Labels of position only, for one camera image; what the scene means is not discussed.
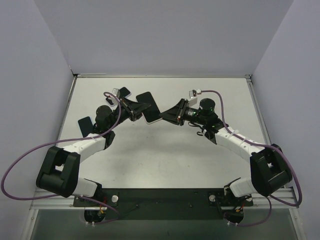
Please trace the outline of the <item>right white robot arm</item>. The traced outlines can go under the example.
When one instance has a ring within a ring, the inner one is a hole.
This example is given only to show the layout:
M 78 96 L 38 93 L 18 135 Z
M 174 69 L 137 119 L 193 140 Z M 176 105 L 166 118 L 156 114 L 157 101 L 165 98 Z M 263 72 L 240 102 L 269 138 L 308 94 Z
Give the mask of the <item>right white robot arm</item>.
M 181 99 L 160 113 L 160 117 L 178 126 L 184 122 L 194 124 L 209 141 L 234 152 L 250 164 L 250 177 L 239 178 L 226 185 L 236 198 L 256 193 L 268 197 L 293 179 L 288 164 L 280 155 L 279 146 L 261 146 L 226 128 L 215 113 L 215 106 L 214 100 L 205 98 L 195 109 L 186 99 Z

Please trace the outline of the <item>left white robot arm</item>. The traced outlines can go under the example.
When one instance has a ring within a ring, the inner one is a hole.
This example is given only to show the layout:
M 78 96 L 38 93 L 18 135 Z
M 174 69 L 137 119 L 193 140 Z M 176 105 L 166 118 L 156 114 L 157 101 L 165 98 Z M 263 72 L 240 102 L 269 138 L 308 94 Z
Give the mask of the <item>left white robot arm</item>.
M 149 103 L 122 98 L 115 110 L 107 105 L 98 107 L 92 132 L 85 139 L 73 141 L 65 147 L 52 146 L 48 149 L 36 178 L 36 186 L 65 198 L 84 196 L 92 206 L 100 204 L 103 199 L 102 186 L 81 178 L 80 164 L 112 144 L 115 138 L 113 128 L 125 120 L 134 122 L 140 119 L 143 111 L 150 106 Z

